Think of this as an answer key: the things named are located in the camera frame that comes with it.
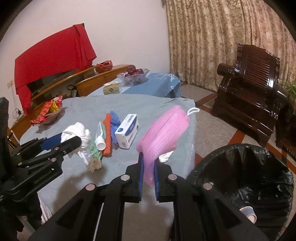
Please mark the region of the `small white tissue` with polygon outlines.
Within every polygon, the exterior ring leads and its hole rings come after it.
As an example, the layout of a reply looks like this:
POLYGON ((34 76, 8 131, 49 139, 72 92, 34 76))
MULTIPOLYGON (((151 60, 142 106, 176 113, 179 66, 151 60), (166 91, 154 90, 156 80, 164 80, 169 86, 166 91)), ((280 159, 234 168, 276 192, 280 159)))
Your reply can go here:
POLYGON ((72 158, 75 154, 79 156, 86 166, 90 163, 90 154, 88 153, 88 147, 91 141, 91 132, 84 127, 80 122, 75 123, 67 127, 61 135, 61 143, 78 136, 81 139, 81 145, 79 148, 70 152, 67 156, 72 158))

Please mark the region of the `white blue toothpaste tube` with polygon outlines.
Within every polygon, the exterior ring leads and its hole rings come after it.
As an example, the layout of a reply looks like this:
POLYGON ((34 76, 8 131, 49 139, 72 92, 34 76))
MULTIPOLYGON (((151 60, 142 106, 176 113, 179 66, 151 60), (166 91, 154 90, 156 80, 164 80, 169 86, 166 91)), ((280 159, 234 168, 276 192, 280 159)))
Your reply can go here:
POLYGON ((95 134, 95 146, 99 151, 103 151, 106 148, 104 131, 101 122, 99 122, 97 131, 95 134))

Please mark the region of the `narrow orange foam net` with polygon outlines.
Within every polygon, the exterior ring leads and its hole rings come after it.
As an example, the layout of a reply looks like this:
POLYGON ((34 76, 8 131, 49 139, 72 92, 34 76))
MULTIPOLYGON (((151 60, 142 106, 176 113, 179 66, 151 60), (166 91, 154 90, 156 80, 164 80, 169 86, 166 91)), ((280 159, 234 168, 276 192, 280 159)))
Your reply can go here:
POLYGON ((111 114, 107 113, 103 121, 105 125, 105 143, 106 148, 103 150, 103 156, 108 156, 111 154, 111 114))

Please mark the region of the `white tissue ball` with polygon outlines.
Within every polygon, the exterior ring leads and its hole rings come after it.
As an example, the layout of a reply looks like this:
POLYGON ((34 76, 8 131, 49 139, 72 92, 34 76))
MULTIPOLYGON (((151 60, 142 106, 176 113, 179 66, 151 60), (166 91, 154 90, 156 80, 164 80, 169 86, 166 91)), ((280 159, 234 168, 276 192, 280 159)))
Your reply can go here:
POLYGON ((174 150, 165 150, 162 151, 161 154, 159 155, 159 161, 161 163, 165 163, 169 160, 169 158, 171 157, 171 155, 173 154, 174 150))

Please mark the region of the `blue plastic glove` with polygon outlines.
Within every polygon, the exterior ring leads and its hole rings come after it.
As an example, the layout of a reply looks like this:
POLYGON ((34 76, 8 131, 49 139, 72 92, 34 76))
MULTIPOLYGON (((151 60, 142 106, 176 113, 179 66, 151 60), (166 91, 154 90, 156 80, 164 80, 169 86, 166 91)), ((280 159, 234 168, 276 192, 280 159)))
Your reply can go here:
POLYGON ((120 126, 121 121, 120 121, 118 115, 113 110, 110 111, 110 116, 111 116, 111 121, 110 121, 110 124, 111 124, 111 142, 112 142, 113 145, 115 145, 115 144, 118 143, 117 138, 115 136, 115 132, 118 129, 118 127, 120 126))

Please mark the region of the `white blue medicine box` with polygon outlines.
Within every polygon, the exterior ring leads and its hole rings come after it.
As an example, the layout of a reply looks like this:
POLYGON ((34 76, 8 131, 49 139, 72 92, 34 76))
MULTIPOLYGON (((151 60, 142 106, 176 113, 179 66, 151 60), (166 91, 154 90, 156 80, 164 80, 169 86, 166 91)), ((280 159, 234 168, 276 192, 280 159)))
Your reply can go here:
POLYGON ((138 129, 137 114, 128 114, 114 133, 119 147, 129 149, 138 129))

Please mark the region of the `pink mesh sponge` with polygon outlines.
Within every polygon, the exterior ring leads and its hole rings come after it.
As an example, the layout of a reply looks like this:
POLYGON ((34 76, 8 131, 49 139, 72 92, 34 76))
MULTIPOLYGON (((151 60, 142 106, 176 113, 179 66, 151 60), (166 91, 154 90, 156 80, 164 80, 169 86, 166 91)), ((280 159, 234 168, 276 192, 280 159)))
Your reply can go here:
POLYGON ((177 140, 190 124, 190 114, 198 113, 199 108, 184 111, 175 105, 152 123, 144 136, 137 143, 137 152, 144 158, 144 181, 154 185, 154 161, 161 155, 174 151, 177 140))

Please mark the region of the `white paper cup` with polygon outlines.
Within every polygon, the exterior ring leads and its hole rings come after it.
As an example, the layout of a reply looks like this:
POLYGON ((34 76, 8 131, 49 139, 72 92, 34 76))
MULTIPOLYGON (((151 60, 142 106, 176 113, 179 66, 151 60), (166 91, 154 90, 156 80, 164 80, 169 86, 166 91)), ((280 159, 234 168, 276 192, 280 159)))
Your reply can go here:
POLYGON ((251 206, 245 206, 240 208, 240 212, 243 213, 253 224, 257 221, 257 216, 254 209, 251 206))

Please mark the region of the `black lined trash bin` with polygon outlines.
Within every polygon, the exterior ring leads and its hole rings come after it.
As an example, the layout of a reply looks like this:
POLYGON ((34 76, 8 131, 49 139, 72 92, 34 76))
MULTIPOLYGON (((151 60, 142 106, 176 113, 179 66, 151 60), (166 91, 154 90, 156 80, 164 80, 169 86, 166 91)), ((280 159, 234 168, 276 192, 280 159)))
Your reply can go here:
POLYGON ((292 172, 269 150, 227 145, 208 154, 187 176, 192 185, 212 183, 237 208, 251 206, 255 225, 277 240, 292 209, 292 172))

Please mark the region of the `television screen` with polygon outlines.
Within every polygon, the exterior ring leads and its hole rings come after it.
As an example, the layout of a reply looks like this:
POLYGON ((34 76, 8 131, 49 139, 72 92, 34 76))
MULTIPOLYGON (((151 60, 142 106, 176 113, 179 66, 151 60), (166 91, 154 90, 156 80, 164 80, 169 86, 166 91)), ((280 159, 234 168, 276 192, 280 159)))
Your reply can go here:
POLYGON ((40 93, 42 90, 45 90, 46 88, 50 87, 52 84, 69 77, 75 73, 76 70, 72 71, 66 71, 66 72, 61 72, 58 74, 50 75, 44 78, 40 78, 36 81, 33 81, 31 83, 27 84, 27 87, 29 88, 32 96, 37 95, 40 93))

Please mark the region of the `grey table cloth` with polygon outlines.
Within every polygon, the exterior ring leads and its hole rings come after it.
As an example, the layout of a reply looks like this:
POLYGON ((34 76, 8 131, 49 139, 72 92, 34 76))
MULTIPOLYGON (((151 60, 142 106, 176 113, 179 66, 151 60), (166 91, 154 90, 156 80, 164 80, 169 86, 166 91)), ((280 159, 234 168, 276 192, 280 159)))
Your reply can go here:
MULTIPOLYGON (((98 95, 64 100, 63 109, 55 123, 48 127, 30 127, 22 135, 20 142, 26 143, 34 138, 50 138, 75 123, 82 123, 86 129, 95 134, 98 124, 110 111, 114 111, 121 120, 128 114, 136 114, 139 129, 129 149, 114 147, 111 155, 102 159, 102 168, 94 172, 88 171, 79 156, 65 157, 62 175, 38 192, 41 201, 52 213, 55 213, 87 184, 105 185, 124 174, 126 167, 138 160, 137 142, 155 120, 175 105, 187 111, 195 106, 195 102, 186 98, 139 94, 98 95)), ((173 218, 173 205, 157 203, 154 187, 145 184, 142 201, 125 205, 122 238, 123 240, 168 240, 173 218)))

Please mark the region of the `wooden tv cabinet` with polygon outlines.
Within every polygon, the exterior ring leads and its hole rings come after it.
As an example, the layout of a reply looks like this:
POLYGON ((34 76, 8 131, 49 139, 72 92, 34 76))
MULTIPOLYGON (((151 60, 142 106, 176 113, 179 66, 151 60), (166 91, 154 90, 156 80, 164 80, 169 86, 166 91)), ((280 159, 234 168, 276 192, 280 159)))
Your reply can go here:
POLYGON ((21 116, 8 129, 9 145, 12 148, 19 145, 21 136, 31 126, 30 121, 39 115, 45 101, 59 95, 64 98, 88 96, 105 83, 114 80, 119 73, 126 72, 127 67, 124 64, 116 65, 111 70, 99 74, 95 71, 95 66, 91 66, 81 72, 70 71, 46 84, 40 91, 33 94, 29 115, 21 116))

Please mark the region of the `yellow tissue box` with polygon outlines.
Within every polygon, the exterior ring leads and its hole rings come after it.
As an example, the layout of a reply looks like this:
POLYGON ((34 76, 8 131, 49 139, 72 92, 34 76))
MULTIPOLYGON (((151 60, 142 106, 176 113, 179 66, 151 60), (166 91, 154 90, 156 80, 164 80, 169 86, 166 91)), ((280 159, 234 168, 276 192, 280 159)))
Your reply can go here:
POLYGON ((103 85, 103 94, 118 94, 121 93, 122 85, 118 81, 112 81, 103 85))

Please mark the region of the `glass fruit bowl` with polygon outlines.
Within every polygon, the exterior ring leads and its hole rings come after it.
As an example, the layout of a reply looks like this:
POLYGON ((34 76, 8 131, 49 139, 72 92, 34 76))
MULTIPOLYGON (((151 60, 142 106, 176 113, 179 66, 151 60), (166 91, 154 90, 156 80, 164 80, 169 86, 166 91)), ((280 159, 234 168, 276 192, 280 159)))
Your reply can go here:
POLYGON ((147 75, 149 74, 149 70, 147 68, 144 68, 143 73, 141 74, 135 74, 135 75, 125 77, 126 74, 127 72, 119 73, 117 75, 117 78, 119 79, 123 87, 132 87, 132 86, 140 85, 149 80, 147 78, 147 75))

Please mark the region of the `red orange plastic bag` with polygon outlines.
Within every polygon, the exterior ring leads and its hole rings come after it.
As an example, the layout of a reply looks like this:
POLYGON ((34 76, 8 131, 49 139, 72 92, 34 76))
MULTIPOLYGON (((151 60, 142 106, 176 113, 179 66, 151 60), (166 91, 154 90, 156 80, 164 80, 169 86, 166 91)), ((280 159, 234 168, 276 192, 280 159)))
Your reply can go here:
POLYGON ((99 63, 95 66, 95 71, 98 74, 110 71, 113 68, 113 63, 111 60, 106 60, 102 63, 99 63))

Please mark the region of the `red cloth over television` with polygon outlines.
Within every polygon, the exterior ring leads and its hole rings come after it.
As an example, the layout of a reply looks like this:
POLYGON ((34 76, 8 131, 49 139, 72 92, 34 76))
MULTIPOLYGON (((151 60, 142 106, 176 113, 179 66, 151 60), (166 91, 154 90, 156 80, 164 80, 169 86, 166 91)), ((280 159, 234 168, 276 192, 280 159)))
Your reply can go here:
POLYGON ((28 84, 38 79, 92 65, 95 51, 83 24, 73 25, 33 45, 15 59, 14 82, 23 112, 31 112, 28 84))

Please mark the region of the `red apples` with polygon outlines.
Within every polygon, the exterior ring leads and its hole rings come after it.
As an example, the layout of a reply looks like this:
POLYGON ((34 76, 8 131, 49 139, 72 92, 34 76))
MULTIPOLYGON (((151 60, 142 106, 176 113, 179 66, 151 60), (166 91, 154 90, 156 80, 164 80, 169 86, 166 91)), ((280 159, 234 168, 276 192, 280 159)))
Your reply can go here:
POLYGON ((144 71, 142 68, 137 69, 134 65, 129 65, 126 70, 125 77, 135 76, 135 75, 143 75, 144 71))

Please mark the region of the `dark wooden side table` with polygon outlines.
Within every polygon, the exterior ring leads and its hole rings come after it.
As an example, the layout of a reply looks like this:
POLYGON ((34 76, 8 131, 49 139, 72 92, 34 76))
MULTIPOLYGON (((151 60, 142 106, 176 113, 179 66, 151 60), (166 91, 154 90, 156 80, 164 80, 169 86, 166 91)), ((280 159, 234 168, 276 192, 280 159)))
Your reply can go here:
POLYGON ((285 150, 295 161, 295 110, 288 100, 280 109, 276 129, 276 146, 285 150))

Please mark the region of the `blue coffee table cloth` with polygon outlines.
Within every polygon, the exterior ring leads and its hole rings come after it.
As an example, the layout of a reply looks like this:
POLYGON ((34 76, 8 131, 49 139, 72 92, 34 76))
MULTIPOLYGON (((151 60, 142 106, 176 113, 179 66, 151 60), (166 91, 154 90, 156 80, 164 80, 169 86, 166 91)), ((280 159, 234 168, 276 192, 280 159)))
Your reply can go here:
MULTIPOLYGON (((149 73, 147 82, 123 87, 121 94, 144 94, 157 97, 178 98, 181 96, 181 81, 171 73, 149 73)), ((90 93, 90 96, 103 95, 103 87, 90 93)))

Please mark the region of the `green potted plant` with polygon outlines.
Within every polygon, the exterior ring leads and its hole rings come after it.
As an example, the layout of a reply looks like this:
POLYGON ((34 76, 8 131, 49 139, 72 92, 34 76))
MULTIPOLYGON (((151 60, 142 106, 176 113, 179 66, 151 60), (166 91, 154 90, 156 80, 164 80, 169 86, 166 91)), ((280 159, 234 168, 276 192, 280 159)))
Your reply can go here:
POLYGON ((287 94, 288 100, 294 104, 295 103, 295 88, 296 88, 295 80, 290 82, 290 81, 284 81, 284 80, 279 79, 278 83, 279 83, 281 89, 284 90, 284 92, 287 94))

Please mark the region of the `beige patterned curtain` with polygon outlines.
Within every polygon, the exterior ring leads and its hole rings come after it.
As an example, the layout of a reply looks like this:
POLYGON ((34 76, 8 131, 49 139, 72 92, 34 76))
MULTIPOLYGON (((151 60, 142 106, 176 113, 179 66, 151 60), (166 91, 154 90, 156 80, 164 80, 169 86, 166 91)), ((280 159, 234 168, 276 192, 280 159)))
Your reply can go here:
POLYGON ((295 40, 264 1, 163 1, 168 20, 170 71, 182 81, 217 90, 220 63, 236 60, 238 44, 280 58, 280 84, 295 83, 295 40))

